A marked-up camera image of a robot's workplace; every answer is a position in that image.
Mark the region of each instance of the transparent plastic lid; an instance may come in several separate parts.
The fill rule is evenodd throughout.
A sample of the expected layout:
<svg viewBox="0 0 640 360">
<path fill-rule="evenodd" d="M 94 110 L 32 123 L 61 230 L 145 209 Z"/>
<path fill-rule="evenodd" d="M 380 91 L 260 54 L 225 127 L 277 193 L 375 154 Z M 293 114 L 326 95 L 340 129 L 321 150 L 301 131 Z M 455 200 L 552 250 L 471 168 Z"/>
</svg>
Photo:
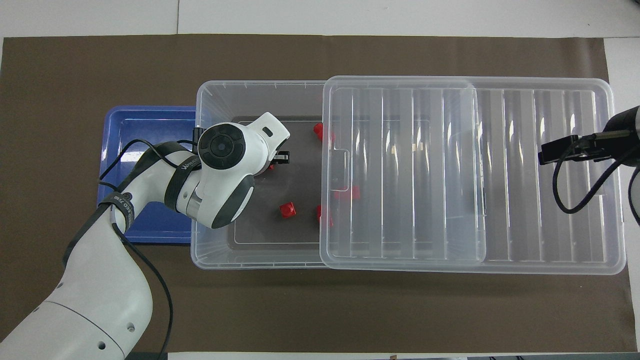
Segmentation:
<svg viewBox="0 0 640 360">
<path fill-rule="evenodd" d="M 599 79 L 337 76 L 323 95 L 320 256 L 332 268 L 615 274 L 618 176 L 562 213 L 542 143 L 600 131 Z M 609 162 L 563 166 L 575 204 Z"/>
</svg>

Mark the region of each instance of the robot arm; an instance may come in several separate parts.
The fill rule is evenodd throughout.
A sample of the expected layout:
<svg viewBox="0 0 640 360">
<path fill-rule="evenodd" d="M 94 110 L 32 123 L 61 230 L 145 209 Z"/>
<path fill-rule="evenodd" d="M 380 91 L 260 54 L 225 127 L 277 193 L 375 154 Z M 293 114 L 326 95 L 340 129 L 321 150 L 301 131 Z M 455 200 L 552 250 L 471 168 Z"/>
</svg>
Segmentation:
<svg viewBox="0 0 640 360">
<path fill-rule="evenodd" d="M 113 226 L 125 232 L 152 201 L 207 227 L 231 223 L 251 196 L 253 176 L 277 156 L 288 162 L 278 155 L 288 137 L 265 113 L 249 126 L 210 127 L 198 156 L 175 142 L 146 151 L 72 240 L 60 283 L 0 343 L 0 359 L 124 359 L 147 328 L 152 298 Z"/>
</svg>

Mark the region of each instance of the blue plastic tray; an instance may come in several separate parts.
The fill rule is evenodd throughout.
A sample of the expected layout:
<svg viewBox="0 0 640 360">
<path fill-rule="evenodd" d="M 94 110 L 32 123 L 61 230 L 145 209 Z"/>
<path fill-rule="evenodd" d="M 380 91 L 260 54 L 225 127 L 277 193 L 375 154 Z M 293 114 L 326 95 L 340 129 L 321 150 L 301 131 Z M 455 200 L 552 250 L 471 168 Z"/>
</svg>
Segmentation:
<svg viewBox="0 0 640 360">
<path fill-rule="evenodd" d="M 195 113 L 192 106 L 117 106 L 111 109 L 104 119 L 100 172 L 105 171 L 122 147 L 135 138 L 150 143 L 190 140 Z M 104 180 L 115 185 L 122 182 L 147 149 L 142 143 L 132 145 Z M 108 187 L 99 186 L 98 201 L 109 192 L 111 189 Z M 164 204 L 152 202 L 140 213 L 126 235 L 135 243 L 189 244 L 191 219 L 169 210 Z"/>
</svg>

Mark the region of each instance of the cable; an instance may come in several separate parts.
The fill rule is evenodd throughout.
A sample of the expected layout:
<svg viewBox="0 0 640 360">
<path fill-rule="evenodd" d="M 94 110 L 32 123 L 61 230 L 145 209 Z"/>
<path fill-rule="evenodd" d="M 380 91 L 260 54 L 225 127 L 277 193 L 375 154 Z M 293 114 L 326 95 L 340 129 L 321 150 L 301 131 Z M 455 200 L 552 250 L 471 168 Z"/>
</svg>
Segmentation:
<svg viewBox="0 0 640 360">
<path fill-rule="evenodd" d="M 106 181 L 100 181 L 98 184 L 107 186 L 108 188 L 111 188 L 115 192 L 118 191 L 118 188 L 114 184 L 107 183 Z"/>
<path fill-rule="evenodd" d="M 151 263 L 151 261 L 149 259 L 147 259 L 146 256 L 144 256 L 144 254 L 142 254 L 142 252 L 140 252 L 140 250 L 138 250 L 137 247 L 135 247 L 130 241 L 129 239 L 127 239 L 126 236 L 124 236 L 124 234 L 120 231 L 120 228 L 118 227 L 117 224 L 111 224 L 113 230 L 115 231 L 116 235 L 118 235 L 118 237 L 120 238 L 120 240 L 122 240 L 122 242 L 128 246 L 133 252 L 136 253 L 136 255 L 151 269 L 151 271 L 156 275 L 156 277 L 158 278 L 158 281 L 160 282 L 160 285 L 162 285 L 162 288 L 164 290 L 164 294 L 166 295 L 166 301 L 169 305 L 169 322 L 166 326 L 166 335 L 164 336 L 164 342 L 162 344 L 162 348 L 160 349 L 160 353 L 158 354 L 157 360 L 161 360 L 163 359 L 163 354 L 166 352 L 166 346 L 169 343 L 169 337 L 171 335 L 171 328 L 173 326 L 173 301 L 171 300 L 171 293 L 169 293 L 169 287 L 167 287 L 166 282 L 164 281 L 162 275 L 160 275 L 160 272 L 158 271 L 158 269 L 156 269 L 156 267 Z"/>
<path fill-rule="evenodd" d="M 120 154 L 118 154 L 118 156 L 116 157 L 116 160 L 113 160 L 113 162 L 109 165 L 109 167 L 107 168 L 107 170 L 105 170 L 101 175 L 100 175 L 100 180 L 104 179 L 105 176 L 107 176 L 107 174 L 116 166 L 116 164 L 118 164 L 118 162 L 120 161 L 120 159 L 122 159 L 122 156 L 124 155 L 125 152 L 127 152 L 127 150 L 131 147 L 131 145 L 135 144 L 135 143 L 143 143 L 146 146 L 149 147 L 149 149 L 153 150 L 153 152 L 158 155 L 158 157 L 160 157 L 165 163 L 171 165 L 173 168 L 178 168 L 178 165 L 172 163 L 169 159 L 167 159 L 164 155 L 162 155 L 160 152 L 158 152 L 158 150 L 156 149 L 156 147 L 144 140 L 144 139 L 133 139 L 130 142 L 127 143 L 127 145 L 125 145 L 122 150 L 120 151 Z"/>
<path fill-rule="evenodd" d="M 634 173 L 631 174 L 631 180 L 629 180 L 629 188 L 627 189 L 627 196 L 629 197 L 629 206 L 631 207 L 631 214 L 634 216 L 634 219 L 636 220 L 638 225 L 640 225 L 640 217 L 638 216 L 636 207 L 634 206 L 634 202 L 631 197 L 631 186 L 633 186 L 634 180 L 636 179 L 636 176 L 638 175 L 639 172 L 640 172 L 640 167 L 637 167 L 634 170 Z"/>
<path fill-rule="evenodd" d="M 629 149 L 627 152 L 625 152 L 620 159 L 616 160 L 613 164 L 611 164 L 611 166 L 609 166 L 606 170 L 604 170 L 602 175 L 598 178 L 598 180 L 596 180 L 596 182 L 593 184 L 591 189 L 589 189 L 588 193 L 582 198 L 582 200 L 580 200 L 580 202 L 574 208 L 569 209 L 563 204 L 562 199 L 560 199 L 560 194 L 558 193 L 558 175 L 560 174 L 560 166 L 562 166 L 562 163 L 564 162 L 564 159 L 566 159 L 566 157 L 569 156 L 569 154 L 578 145 L 580 145 L 581 143 L 584 143 L 584 142 L 591 141 L 594 138 L 595 138 L 595 135 L 587 135 L 587 136 L 583 136 L 582 138 L 579 138 L 578 140 L 572 142 L 571 145 L 569 145 L 569 147 L 567 147 L 567 149 L 564 151 L 564 153 L 560 156 L 560 158 L 558 159 L 558 162 L 556 163 L 556 168 L 554 169 L 554 175 L 553 175 L 553 179 L 552 179 L 552 187 L 553 187 L 554 198 L 555 198 L 556 203 L 557 203 L 558 207 L 560 208 L 560 210 L 562 210 L 563 212 L 565 212 L 567 214 L 575 214 L 578 211 L 580 211 L 582 208 L 584 208 L 589 203 L 589 201 L 591 201 L 591 199 L 596 195 L 596 192 L 598 192 L 598 190 L 604 184 L 604 182 L 607 180 L 607 178 L 618 167 L 620 167 L 620 165 L 622 165 L 622 163 L 624 161 L 629 159 L 631 157 L 631 155 L 633 155 L 638 149 L 640 149 L 640 144 L 637 144 L 637 145 L 633 146 L 631 149 Z"/>
<path fill-rule="evenodd" d="M 191 140 L 178 140 L 176 141 L 177 143 L 188 143 L 191 144 L 192 146 L 198 146 L 198 143 L 191 141 Z"/>
</svg>

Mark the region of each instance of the brown mat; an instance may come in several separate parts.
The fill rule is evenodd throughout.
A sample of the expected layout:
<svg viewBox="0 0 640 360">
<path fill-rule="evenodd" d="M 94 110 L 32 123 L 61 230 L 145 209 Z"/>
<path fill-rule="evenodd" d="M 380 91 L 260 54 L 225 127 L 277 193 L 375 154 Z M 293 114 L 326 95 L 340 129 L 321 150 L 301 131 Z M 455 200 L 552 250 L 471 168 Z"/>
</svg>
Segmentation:
<svg viewBox="0 0 640 360">
<path fill-rule="evenodd" d="M 336 74 L 607 79 L 602 39 L 170 35 L 6 38 L 0 76 L 0 338 L 55 287 L 95 207 L 102 126 L 122 104 L 193 105 L 209 79 Z M 615 276 L 203 271 L 141 247 L 175 299 L 169 351 L 635 351 Z M 161 288 L 136 347 L 159 349 Z"/>
</svg>

